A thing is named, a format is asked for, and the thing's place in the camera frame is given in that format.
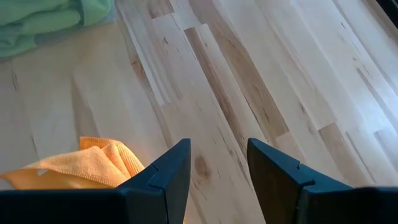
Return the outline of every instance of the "orange towel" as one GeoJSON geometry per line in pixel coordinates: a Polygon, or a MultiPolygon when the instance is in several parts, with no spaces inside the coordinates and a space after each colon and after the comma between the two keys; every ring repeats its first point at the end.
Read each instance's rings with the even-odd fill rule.
{"type": "Polygon", "coordinates": [[[123,143],[82,137],[79,151],[42,159],[0,175],[0,178],[23,190],[109,189],[143,169],[138,158],[123,143]]]}

